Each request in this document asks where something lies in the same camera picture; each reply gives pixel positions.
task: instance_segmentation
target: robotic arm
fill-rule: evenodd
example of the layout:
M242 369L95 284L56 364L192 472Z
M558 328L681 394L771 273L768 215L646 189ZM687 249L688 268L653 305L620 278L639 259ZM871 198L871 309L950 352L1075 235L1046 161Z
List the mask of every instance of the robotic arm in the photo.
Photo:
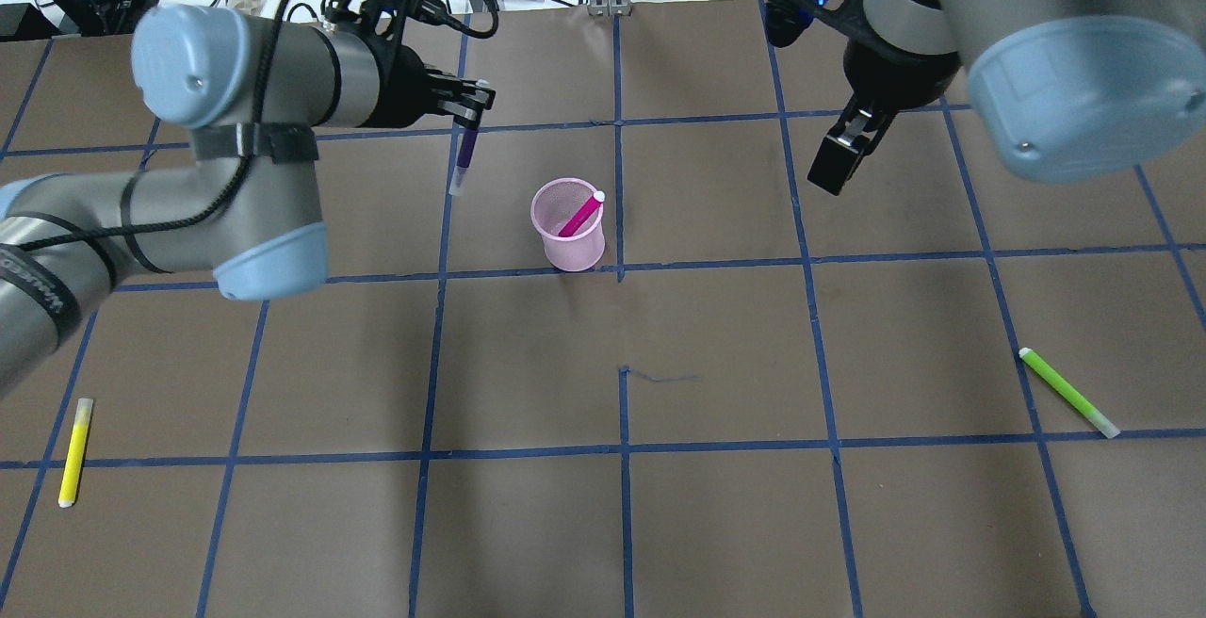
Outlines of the robotic arm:
M438 0L363 0L358 13L351 2L327 8L329 30L186 5L139 22L135 82L156 115L191 129L197 167L0 187L0 392L133 274L212 269L222 295L244 301L322 285L311 126L451 115L468 158L494 91L425 66L400 41L408 17L464 25Z
M1206 0L768 0L767 37L849 37L854 89L808 179L837 194L896 112L967 68L1002 162L1044 182L1129 168L1206 126Z

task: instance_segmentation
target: blue tape line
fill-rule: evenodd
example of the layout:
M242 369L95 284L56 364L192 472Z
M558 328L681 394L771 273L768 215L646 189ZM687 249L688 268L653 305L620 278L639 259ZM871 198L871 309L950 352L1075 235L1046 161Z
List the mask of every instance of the blue tape line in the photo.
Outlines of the blue tape line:
M54 467L62 467L64 460L53 461ZM177 455L164 457L94 457L83 462L84 467L203 467L226 465L227 459L219 455Z
M592 274L593 270L574 272L573 274ZM567 274L556 267L531 267L521 269L469 269L466 272L449 272L449 279L494 279L499 276L544 276L546 274Z
M12 146L12 139L17 136L17 127L21 126L21 119L25 116L25 110L29 107L29 99L34 98L34 88L37 87L39 77L42 77L42 69L46 66L46 59L51 57L51 48L53 47L54 39L47 39L46 47L42 48L42 57L37 60L37 66L34 68L34 76L30 77L29 86L25 88L25 94L21 98L21 106L17 107L17 116L12 118L12 126L8 127L8 134L4 139L4 145L0 145L0 161L4 161L4 158L10 153L8 147ZM4 606L2 594L0 594L0 606Z
M422 451L393 450L380 453L314 453L304 455L242 455L239 465L322 465L329 462L399 462L421 460Z
M393 281L432 281L440 278L439 272L420 272L415 274L364 274L358 276L328 276L328 284L388 284Z
M615 110L615 263L616 281L624 281L627 267L624 262L624 68L621 64L620 18L611 18L611 83Z
M1185 250L1206 250L1206 244L1183 244ZM1094 246L1084 249L1015 249L1007 251L995 251L996 257L1041 257L1041 256L1067 256L1067 255L1099 255L1099 253L1144 253L1166 252L1166 245L1136 245L1136 246ZM983 258L983 251L938 251L915 253L862 253L862 255L836 255L819 256L810 258L812 264L833 263L861 263L861 262L911 262L927 260L964 260ZM790 267L803 264L798 257L760 257L748 260L699 260L679 262L642 262L636 264L625 263L627 272L658 272L675 269L721 269L728 267ZM574 274L598 274L619 272L619 264L604 264ZM445 278L451 280L463 279L494 279L503 276L544 276L549 274L564 274L555 267L520 267L514 269L470 269L463 272L447 272ZM388 284L397 281L434 281L440 278L438 272L420 272L415 274L350 274L330 276L327 284ZM217 288L216 281L178 281L163 284L123 284L117 287L117 292L146 292L146 291L195 291Z
M1192 439L1206 437L1206 427L1155 427L1149 430L1124 430L1112 438L1119 439ZM1081 432L1044 432L1043 439L1050 442L1097 442L1107 441L1100 432L1087 430ZM982 444L1026 444L1038 441L1034 433L1013 435L949 435L932 437L854 437L843 438L842 448L911 448L911 447L955 447ZM273 454L240 455L236 465L320 465L332 462L405 462L417 460L525 460L540 457L563 457L574 455L619 455L627 450L632 454L660 453L733 453L733 451L774 451L774 450L827 450L829 439L751 439L736 442L665 442L630 444L627 449L620 444L581 444L567 447L538 447L517 449L457 449L457 450L398 450L367 453L315 453L315 454ZM205 456L163 456L163 457L100 457L84 461L87 467L193 467L226 465L227 457ZM47 468L63 467L64 460L51 460ZM2 460L0 471L37 470L42 460Z
M117 287L118 293L145 293L151 291L203 291L217 288L216 281L178 281L165 284L122 284Z
M100 147L48 147L45 150L14 150L6 156L11 157L45 157L55 154L98 154L109 152L141 152L146 144L139 145L105 145Z
M1037 442L1029 435L952 435L948 437L866 437L842 439L843 448L961 447L982 444L1024 444Z
M1009 339L1009 351L1018 351L1018 334L1013 327L1013 316L1009 314L1009 304L1005 297L1005 287L1001 284L1001 275L996 267L996 256L993 250L993 244L989 241L988 228L984 225L984 216L979 209L979 202L976 198L976 188L972 185L971 171L967 168L967 162L964 158L964 148L959 142L959 133L955 130L954 117L948 111L947 98L939 99L941 106L943 109L942 116L947 124L947 134L950 136L950 147L955 153L955 162L959 164L959 175L964 181L964 190L967 192L967 202L972 208L972 217L976 220L976 232L979 235L980 245L984 250L984 260L988 262L989 275L993 280L993 291L996 293L996 302L1001 310L1001 320L1005 322L1005 332ZM1055 479L1055 470L1052 467L1050 451L1047 450L1047 442L1043 438L1043 426L1038 418L1038 409L1035 407L1034 393L1030 390L1030 380L1026 377L1025 366L1021 360L1013 357L1014 371L1018 375L1018 383L1021 386L1021 396L1026 403L1026 413L1030 414L1030 426L1037 438L1036 445L1038 447L1038 459L1043 466L1043 476L1047 479L1047 490L1050 494L1052 507L1055 511L1055 523L1059 526L1060 538L1064 541L1064 552L1067 554L1069 567L1072 572L1072 583L1076 585L1076 594L1081 602L1081 612L1087 616L1095 618L1096 613L1089 602L1089 591L1084 584L1084 575L1081 572L1081 562L1076 554L1076 544L1072 542L1072 531L1067 524L1067 515L1064 513L1064 499L1060 497L1059 483Z
M1138 183L1143 188L1143 194L1147 197L1147 202L1152 205L1152 214L1155 215L1155 222L1160 227L1160 233L1164 234L1164 240L1167 241L1165 250L1172 253L1172 261L1177 263L1177 272L1181 273L1181 280L1185 284L1185 291L1189 292L1189 302L1194 305L1194 313L1198 313L1198 322L1201 323L1202 330L1206 330L1206 309L1202 309L1201 296L1198 295L1198 288L1194 287L1194 280L1189 275L1189 268L1185 267L1185 258L1181 257L1181 250L1177 247L1177 240L1172 238L1172 228L1169 227L1169 222L1164 218L1164 211L1160 210L1160 202L1155 199L1155 192L1152 191L1152 185L1147 181L1147 175L1143 173L1142 165L1135 167L1135 175L1138 177Z
M521 449L457 449L433 450L431 460L515 460L529 457L563 457L568 455L611 455L620 453L615 444L582 444Z
M801 266L798 257L761 257L751 260L693 260L683 262L640 262L625 264L628 272L657 272L662 269L724 269L728 267L791 267Z
M213 530L210 532L210 547L205 553L205 571L201 573L201 591L197 597L197 618L205 617L210 601L210 583L213 581L213 564L218 556L218 542L222 540L222 525L226 521L226 507L230 497L230 482L234 468L239 464L239 443L242 441L242 426L247 418L247 401L256 381L256 366L259 363L259 346L264 339L264 326L268 323L268 308L271 303L259 303L259 319L256 322L256 334L251 339L251 354L247 355L247 373L242 380L242 395L239 397L239 410L234 418L234 430L230 432L230 450L227 453L222 473L222 491L218 494L218 506L213 514Z
M620 18L613 18L616 23ZM620 512L624 535L624 616L637 614L632 582L632 453L628 435L628 367L620 367Z
M412 128L403 130L373 130L363 133L324 133L315 135L320 142L344 140L373 140L375 138L417 138L423 135L447 135L451 128Z
M1155 430L1123 430L1117 437L1108 439L1193 439L1206 437L1206 427L1171 427ZM1048 442L1103 442L1107 441L1101 432L1050 432L1044 433Z
M159 117L154 117L151 122L151 133L147 134L147 144L142 147L142 158L139 159L139 170L147 169L147 159L151 158L151 153L154 151L154 138L159 134Z
M996 257L1040 257L1062 255L1107 255L1107 253L1151 253L1165 252L1167 246L1157 244L1143 244L1134 246L1088 246L1083 249L1018 249L1018 250L994 250Z
M656 117L656 118L625 118L624 126L665 126L668 123L715 123L718 121L760 121L778 118L779 115L774 112L759 112L759 113L720 113L710 116L668 116L668 117Z
M464 24L468 27L470 14L464 16ZM461 59L457 62L457 76L464 77L466 59L469 56L469 37L461 34ZM410 585L408 588L409 607L406 614L415 618L418 608L418 571L423 558L423 530L427 523L427 483L431 476L432 462L432 433L435 426L435 391L440 372L440 344L444 339L444 301L447 296L447 272L449 272L449 237L452 223L453 197L447 193L449 185L452 183L452 173L456 171L457 128L452 127L449 146L447 176L444 180L444 218L440 222L440 263L439 263L439 287L435 292L435 326L432 330L432 361L427 372L427 406L423 412L423 444L425 457L418 464L418 486L415 495L415 529L410 549Z
M812 264L845 263L845 262L911 262L918 260L964 260L982 258L983 251L939 251L917 253L861 253L861 255L832 255L812 258Z
M766 0L757 0L762 27L766 27ZM808 252L808 237L804 234L804 220L800 211L800 192L796 187L796 165L791 153L791 134L788 130L788 112L783 100L783 80L779 76L779 60L774 47L767 41L767 56L771 60L771 77L774 80L774 100L779 111L779 133L783 138L783 156L786 162L788 191L791 194L791 212L796 223L796 238L800 241L800 257L804 260L804 293L808 298L808 316L813 328L813 349L816 355L816 372L820 378L821 402L825 407L825 430L829 448L833 456L833 492L837 499L838 525L842 531L842 550L845 555L845 573L850 585L850 605L855 618L862 618L862 590L859 587L859 569L854 556L854 537L850 531L850 509L845 500L845 477L842 473L842 443L837 432L837 415L833 410L833 396L830 390L829 368L825 361L825 340L821 336L821 321L816 310L816 290L813 281L812 255Z
M525 130L573 130L575 128L598 128L608 126L607 121L574 121L569 123L525 123L515 126L482 126L479 133L516 133Z
M818 116L842 116L841 110L801 110L801 111L785 111L783 112L788 118L812 118Z
M742 442L668 442L633 444L633 453L724 453L753 450L813 450L830 448L829 439L754 439Z
M29 524L34 520L34 509L37 506L37 497L42 492L42 483L46 480L46 471L49 468L51 456L54 454L54 445L63 428L63 420L71 404L71 395L75 391L76 381L80 378L80 368L83 366L84 354L88 351L88 343L92 342L92 331L96 326L96 313L88 317L88 325L83 330L80 339L80 348L76 351L75 362L71 365L71 375L68 377L66 389L63 390L63 398L59 400L59 409L54 414L54 424L51 425L51 436L46 439L46 450L42 451L42 460L39 462L37 476L34 477L34 489L29 491L29 501L25 503L25 514L21 519L21 529L17 530L17 540L12 544L12 553L8 555L8 566L5 567L4 581L0 582L0 611L4 610L5 599L8 596L8 588L12 587L12 576L17 571L17 559L21 558L21 549L25 544L25 535L29 534Z

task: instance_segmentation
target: grid square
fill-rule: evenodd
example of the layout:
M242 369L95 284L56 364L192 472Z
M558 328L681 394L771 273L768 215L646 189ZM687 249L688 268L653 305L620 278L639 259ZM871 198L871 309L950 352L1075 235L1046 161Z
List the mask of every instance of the grid square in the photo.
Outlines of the grid square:
M615 443L617 286L611 274L450 281L432 448Z
M1206 130L1143 165L1160 211L1181 244L1206 244Z
M979 116L956 111L953 119L994 249L1164 243L1134 170L1065 185L1021 180L1001 163Z
M801 267L631 272L621 284L632 441L824 438Z
M60 509L46 473L5 616L192 616L222 467L84 468Z
M485 27L482 17L472 22ZM615 118L611 18L586 7L498 13L498 34L469 40L466 76L497 91L484 126Z
M636 454L637 616L849 616L829 451Z
M239 450L421 449L435 288L335 284L274 301Z
M206 616L405 614L415 462L239 466Z
M7 564L7 553L17 542L29 494L34 489L37 470L0 470L0 559Z
M320 144L332 276L438 272L450 138Z
M134 86L130 39L55 39L10 148L145 144L154 117Z
M54 427L54 416L71 378L84 323L58 351L36 365L17 386L0 395L0 460L37 461ZM69 409L64 422L71 421Z
M983 261L821 264L813 278L842 436L1030 432Z
M1079 616L1034 444L842 451L867 618Z
M813 257L980 247L941 113L897 116L839 197L808 181L813 158L833 121L789 121L796 188Z
M217 291L111 296L71 398L96 400L88 457L226 455L258 311ZM70 439L64 422L57 459Z
M1206 426L1206 333L1169 253L1002 258L1021 346L1123 430ZM1048 432L1093 427L1030 373Z
M1206 606L1204 453L1201 438L1050 444L1099 616L1198 616Z
M755 0L638 4L620 47L624 118L777 110Z
M625 262L800 257L778 122L624 129Z
M417 616L621 616L620 457L432 462Z
M841 1L830 2L836 5ZM760 40L765 45L766 35L760 33ZM854 93L842 70L845 43L844 35L816 22L791 46L774 49L788 111L841 112L845 107Z
M546 267L532 227L532 197L557 177L579 177L608 194L598 264L615 264L615 134L610 127L486 133L462 197L453 199L449 269Z
M37 63L48 41L19 41L0 45L4 70L0 71L0 145L8 138L8 127L17 119Z

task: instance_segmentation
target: purple marker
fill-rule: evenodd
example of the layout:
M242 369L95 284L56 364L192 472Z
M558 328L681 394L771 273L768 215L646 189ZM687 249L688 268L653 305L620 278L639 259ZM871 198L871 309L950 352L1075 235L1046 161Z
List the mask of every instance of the purple marker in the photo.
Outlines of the purple marker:
M461 151L456 156L456 168L452 169L452 183L449 185L449 193L453 197L461 197L461 192L464 191L464 177L469 175L474 145L478 145L478 129L467 129L461 138Z

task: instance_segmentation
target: light blue joint cap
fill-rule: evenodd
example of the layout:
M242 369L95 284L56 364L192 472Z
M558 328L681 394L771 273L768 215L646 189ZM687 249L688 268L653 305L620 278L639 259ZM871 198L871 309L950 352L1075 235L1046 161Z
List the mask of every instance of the light blue joint cap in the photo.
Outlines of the light blue joint cap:
M246 83L251 29L230 8L165 4L134 29L134 83L156 116L186 128L218 118Z
M213 269L232 301L270 301L314 291L327 280L327 223L315 222L238 253Z
M17 202L17 197L22 194L30 185L37 182L39 180L46 180L47 177L54 177L55 175L62 175L62 173L52 173L49 175L39 175L37 177L30 177L28 180L16 180L8 182L0 187L0 220L8 217L8 209L12 204Z
M1072 182L1154 158L1206 126L1206 53L1149 19L1048 22L994 43L972 106L1014 174Z

